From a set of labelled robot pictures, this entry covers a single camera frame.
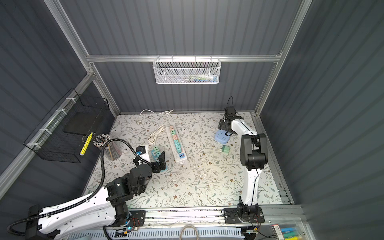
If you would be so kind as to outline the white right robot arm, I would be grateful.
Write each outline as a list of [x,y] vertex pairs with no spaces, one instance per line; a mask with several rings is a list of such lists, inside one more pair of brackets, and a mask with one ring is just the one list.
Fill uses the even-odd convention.
[[248,126],[234,107],[225,108],[218,129],[241,138],[239,156],[241,165],[245,168],[245,179],[237,214],[240,220],[251,223],[259,213],[260,175],[268,163],[267,137]]

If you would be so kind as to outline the blue square power socket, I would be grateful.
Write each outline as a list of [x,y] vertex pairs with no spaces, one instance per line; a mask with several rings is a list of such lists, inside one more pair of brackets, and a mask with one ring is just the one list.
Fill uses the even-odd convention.
[[215,141],[225,145],[230,140],[232,133],[226,131],[226,130],[218,130],[215,134]]

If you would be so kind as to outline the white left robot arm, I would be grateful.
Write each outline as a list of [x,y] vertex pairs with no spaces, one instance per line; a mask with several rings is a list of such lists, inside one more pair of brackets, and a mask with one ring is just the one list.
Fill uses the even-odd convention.
[[[128,174],[105,184],[104,151],[115,142],[123,143],[131,150],[135,167]],[[83,229],[127,225],[130,212],[126,202],[146,191],[153,173],[167,168],[166,153],[156,156],[157,160],[152,162],[146,146],[134,149],[123,139],[109,140],[101,149],[102,175],[94,192],[57,206],[41,209],[35,205],[30,208],[27,218],[11,223],[7,232],[26,240],[54,240]]]

